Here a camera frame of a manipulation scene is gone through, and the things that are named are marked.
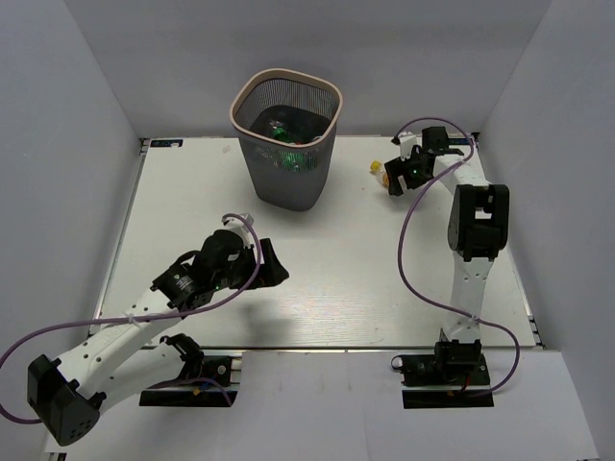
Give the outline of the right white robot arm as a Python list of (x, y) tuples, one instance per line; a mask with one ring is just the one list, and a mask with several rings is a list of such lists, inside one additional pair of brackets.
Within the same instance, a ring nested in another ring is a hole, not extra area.
[(405, 236), (399, 237), (397, 264), (403, 283), (417, 298), (449, 313), (434, 346), (430, 367), (443, 381), (454, 383), (480, 365), (480, 324), (485, 285), (493, 263), (508, 238), (507, 186), (489, 182), (470, 164), (470, 157), (451, 143), (443, 126), (425, 128), (420, 136), (396, 134), (399, 155), (385, 165), (388, 193), (428, 188), (440, 182), (453, 197), (447, 240), (454, 257), (451, 300), (435, 302), (409, 284), (403, 267)]

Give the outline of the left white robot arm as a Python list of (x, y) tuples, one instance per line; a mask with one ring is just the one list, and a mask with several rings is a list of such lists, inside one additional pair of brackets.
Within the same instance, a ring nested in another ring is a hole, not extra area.
[(146, 389), (216, 387), (227, 397), (232, 360), (205, 355), (184, 333), (167, 330), (223, 289), (277, 286), (288, 279), (268, 238), (255, 255), (242, 229), (216, 230), (201, 249), (179, 256), (126, 313), (56, 359), (28, 367), (27, 402), (61, 447), (86, 436), (104, 412)]

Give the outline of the orange cap juice bottle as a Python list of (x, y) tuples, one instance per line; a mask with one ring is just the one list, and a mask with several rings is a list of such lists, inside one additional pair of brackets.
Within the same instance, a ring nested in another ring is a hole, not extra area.
[(387, 188), (389, 186), (388, 174), (385, 170), (384, 165), (381, 162), (377, 160), (372, 161), (370, 164), (370, 173), (374, 176), (376, 181), (381, 186), (383, 186), (384, 188)]

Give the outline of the green soda bottle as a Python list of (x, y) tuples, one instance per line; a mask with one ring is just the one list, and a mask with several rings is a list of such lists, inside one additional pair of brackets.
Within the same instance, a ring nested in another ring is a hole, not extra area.
[[(301, 138), (291, 133), (281, 121), (270, 120), (269, 128), (272, 139), (291, 146), (301, 146), (303, 144)], [(300, 171), (305, 164), (303, 155), (296, 152), (281, 152), (280, 157), (282, 166), (290, 171)]]

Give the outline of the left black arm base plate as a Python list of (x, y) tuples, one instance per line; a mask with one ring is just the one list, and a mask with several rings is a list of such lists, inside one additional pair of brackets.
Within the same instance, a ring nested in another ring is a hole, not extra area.
[(239, 391), (242, 357), (206, 354), (201, 365), (171, 384), (141, 392), (141, 407), (229, 408)]

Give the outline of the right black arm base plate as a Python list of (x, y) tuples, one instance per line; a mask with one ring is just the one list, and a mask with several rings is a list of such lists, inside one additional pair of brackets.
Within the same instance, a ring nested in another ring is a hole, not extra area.
[(444, 363), (432, 354), (398, 354), (391, 369), (402, 377), (404, 410), (470, 409), (494, 406), (485, 357), (476, 364)]

